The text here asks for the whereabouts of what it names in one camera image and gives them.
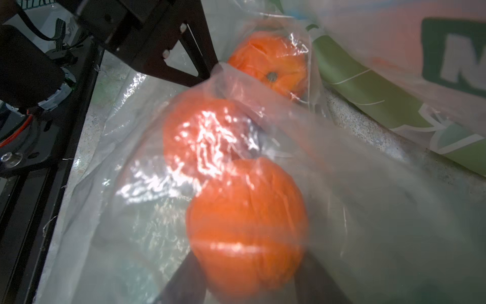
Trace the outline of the green printed zip-top bag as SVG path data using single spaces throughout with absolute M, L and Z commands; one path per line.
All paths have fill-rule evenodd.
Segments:
M 484 303 L 485 2 L 204 1 L 135 70 L 35 303 Z

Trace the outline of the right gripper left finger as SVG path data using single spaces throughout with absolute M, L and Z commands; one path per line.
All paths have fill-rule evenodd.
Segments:
M 206 297 L 206 277 L 195 254 L 190 251 L 154 304 L 202 304 Z

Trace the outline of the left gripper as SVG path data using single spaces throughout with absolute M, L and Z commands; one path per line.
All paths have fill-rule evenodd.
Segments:
M 186 87 L 210 77 L 218 58 L 203 15 L 186 16 L 188 1 L 60 1 L 94 40 L 134 70 Z M 197 71 L 173 68 L 177 43 Z

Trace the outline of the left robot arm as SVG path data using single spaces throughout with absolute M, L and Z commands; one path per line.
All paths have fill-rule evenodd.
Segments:
M 200 1 L 62 1 L 106 51 L 134 70 L 192 87 L 217 64 Z M 48 100 L 65 75 L 8 20 L 32 22 L 16 1 L 1 2 L 1 100 L 31 108 Z

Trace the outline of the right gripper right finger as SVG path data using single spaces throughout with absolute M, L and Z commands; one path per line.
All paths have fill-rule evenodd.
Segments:
M 352 301 L 310 252 L 306 252 L 294 275 L 299 304 L 351 304 Z

